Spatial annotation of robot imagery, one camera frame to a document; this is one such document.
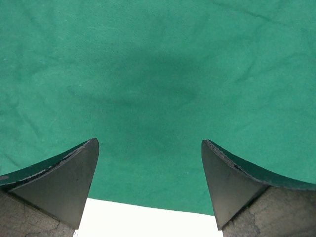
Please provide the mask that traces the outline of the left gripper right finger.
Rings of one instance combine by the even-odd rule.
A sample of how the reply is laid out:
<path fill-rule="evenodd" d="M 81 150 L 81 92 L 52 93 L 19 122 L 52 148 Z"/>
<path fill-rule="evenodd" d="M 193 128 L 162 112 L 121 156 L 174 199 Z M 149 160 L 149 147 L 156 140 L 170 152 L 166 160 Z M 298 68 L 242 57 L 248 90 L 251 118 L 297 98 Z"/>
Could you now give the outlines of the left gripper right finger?
<path fill-rule="evenodd" d="M 201 158 L 217 228 L 226 237 L 313 237 L 316 186 L 248 162 L 210 140 Z"/>

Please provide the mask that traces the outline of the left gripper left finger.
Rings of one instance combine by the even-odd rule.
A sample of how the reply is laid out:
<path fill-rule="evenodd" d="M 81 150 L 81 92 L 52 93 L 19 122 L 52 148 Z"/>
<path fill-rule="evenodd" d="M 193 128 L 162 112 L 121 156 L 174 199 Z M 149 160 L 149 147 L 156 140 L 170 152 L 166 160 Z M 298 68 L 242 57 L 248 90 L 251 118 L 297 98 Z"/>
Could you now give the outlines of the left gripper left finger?
<path fill-rule="evenodd" d="M 99 157 L 89 139 L 0 177 L 2 237 L 72 237 L 79 228 Z"/>

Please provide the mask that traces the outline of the green surgical drape cloth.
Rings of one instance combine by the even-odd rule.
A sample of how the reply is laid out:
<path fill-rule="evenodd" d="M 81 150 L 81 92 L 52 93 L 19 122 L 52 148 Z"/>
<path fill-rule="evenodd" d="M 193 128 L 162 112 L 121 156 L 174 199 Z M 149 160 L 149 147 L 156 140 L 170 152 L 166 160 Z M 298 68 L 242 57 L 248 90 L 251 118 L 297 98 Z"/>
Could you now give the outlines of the green surgical drape cloth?
<path fill-rule="evenodd" d="M 211 215 L 204 139 L 314 183 L 315 1 L 1 1 L 1 174 L 91 138 L 95 199 Z"/>

